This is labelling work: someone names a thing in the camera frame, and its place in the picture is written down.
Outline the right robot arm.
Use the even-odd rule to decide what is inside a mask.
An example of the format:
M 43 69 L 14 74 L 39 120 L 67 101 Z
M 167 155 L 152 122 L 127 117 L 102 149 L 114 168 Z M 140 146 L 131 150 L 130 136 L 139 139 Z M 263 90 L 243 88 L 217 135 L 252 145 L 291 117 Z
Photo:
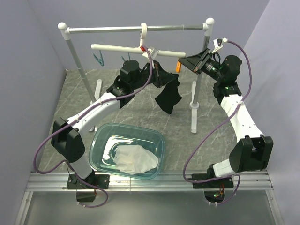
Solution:
M 226 112 L 237 138 L 237 144 L 229 158 L 211 164 L 206 174 L 194 174 L 188 181 L 202 188 L 218 188 L 240 172 L 262 171 L 267 168 L 274 142 L 265 136 L 250 116 L 238 84 L 242 61 L 234 55 L 226 56 L 223 62 L 215 60 L 209 49 L 179 62 L 195 74 L 205 73 L 216 81 L 214 97 Z

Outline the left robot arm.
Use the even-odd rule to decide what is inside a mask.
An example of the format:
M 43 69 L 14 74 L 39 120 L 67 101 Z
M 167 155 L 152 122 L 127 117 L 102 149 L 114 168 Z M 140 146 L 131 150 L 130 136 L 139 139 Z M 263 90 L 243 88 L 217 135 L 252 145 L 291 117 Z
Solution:
M 113 84 L 92 105 L 77 115 L 53 124 L 51 145 L 65 158 L 83 188 L 99 186 L 99 179 L 84 158 L 82 137 L 99 121 L 120 110 L 143 88 L 153 84 L 157 88 L 167 85 L 176 76 L 165 71 L 156 60 L 140 68 L 136 60 L 127 60 Z

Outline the orange clothespin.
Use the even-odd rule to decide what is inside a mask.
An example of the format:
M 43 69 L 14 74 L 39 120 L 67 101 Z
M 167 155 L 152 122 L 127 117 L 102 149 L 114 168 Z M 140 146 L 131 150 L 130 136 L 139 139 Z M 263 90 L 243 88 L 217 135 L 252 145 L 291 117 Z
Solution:
M 177 73 L 180 73 L 180 72 L 181 72 L 181 63 L 180 63 L 180 62 L 177 62 L 176 72 L 177 72 Z

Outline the white plastic clip hanger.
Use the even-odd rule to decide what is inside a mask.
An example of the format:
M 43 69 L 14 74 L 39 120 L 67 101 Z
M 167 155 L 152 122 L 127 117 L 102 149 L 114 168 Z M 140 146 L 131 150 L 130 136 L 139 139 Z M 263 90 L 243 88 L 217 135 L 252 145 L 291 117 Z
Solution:
M 147 50 L 146 47 L 142 47 L 145 42 L 148 31 L 172 31 L 172 30 L 183 30 L 184 25 L 181 26 L 147 26 L 145 23 L 141 23 L 141 37 L 140 37 L 140 46 L 139 47 L 125 47 L 125 46 L 115 46 L 115 45 L 101 45 L 101 44 L 92 44 L 92 50 L 104 50 L 111 52 L 121 52 L 121 53 L 135 53 L 143 54 Z M 165 57 L 175 57 L 182 58 L 186 56 L 185 52 L 172 52 L 159 50 L 158 56 Z

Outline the black underwear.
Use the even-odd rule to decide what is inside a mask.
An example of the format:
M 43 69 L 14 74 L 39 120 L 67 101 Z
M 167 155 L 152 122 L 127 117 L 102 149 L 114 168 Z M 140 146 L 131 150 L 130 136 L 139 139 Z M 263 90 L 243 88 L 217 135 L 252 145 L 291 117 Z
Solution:
M 174 106 L 182 99 L 178 91 L 179 75 L 165 71 L 164 78 L 166 85 L 163 86 L 162 92 L 155 98 L 155 101 L 165 113 L 172 114 Z

